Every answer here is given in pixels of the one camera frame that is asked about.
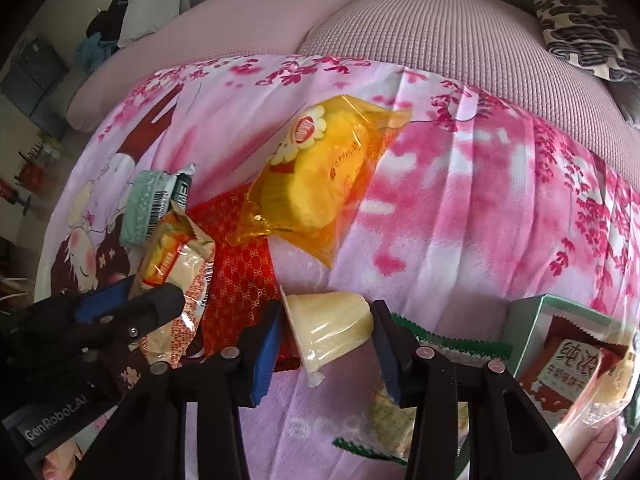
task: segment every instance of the barcode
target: barcode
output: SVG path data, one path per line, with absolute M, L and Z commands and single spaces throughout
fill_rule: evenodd
M 149 214 L 149 224 L 146 227 L 146 237 L 149 238 L 158 222 L 169 209 L 169 193 L 167 191 L 156 191 L 151 203 L 151 213 Z
M 207 291 L 204 293 L 204 299 L 202 300 L 202 307 L 206 308 L 207 301 L 209 301 L 209 291 L 211 290 L 211 280 L 213 279 L 213 262 L 207 262 L 207 268 L 204 271 L 204 282 L 207 287 Z

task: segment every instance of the blue cloth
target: blue cloth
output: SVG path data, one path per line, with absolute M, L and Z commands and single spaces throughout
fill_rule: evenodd
M 76 48 L 76 63 L 85 74 L 91 74 L 102 63 L 107 61 L 118 47 L 117 41 L 103 41 L 102 34 L 96 32 L 86 38 Z

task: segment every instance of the throw pillow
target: throw pillow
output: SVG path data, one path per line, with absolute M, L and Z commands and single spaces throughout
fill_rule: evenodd
M 139 38 L 160 30 L 178 14 L 180 0 L 129 0 L 118 46 L 126 47 Z
M 640 85 L 640 53 L 604 0 L 534 0 L 546 49 L 610 81 Z

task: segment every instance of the green snack package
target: green snack package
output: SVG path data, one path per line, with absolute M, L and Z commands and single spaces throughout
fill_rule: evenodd
M 177 173 L 146 170 L 133 183 L 122 220 L 120 241 L 124 246 L 144 246 L 158 221 L 173 200 L 182 210 L 187 207 L 193 164 Z

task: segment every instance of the pink sofa cushion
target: pink sofa cushion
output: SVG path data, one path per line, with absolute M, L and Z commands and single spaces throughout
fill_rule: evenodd
M 357 0 L 300 54 L 358 56 L 437 72 L 557 124 L 640 190 L 640 135 L 602 81 L 549 54 L 538 20 L 499 0 Z
M 353 0 L 206 0 L 155 34 L 119 51 L 78 90 L 66 120 L 95 130 L 156 70 L 226 54 L 293 54 L 309 29 Z

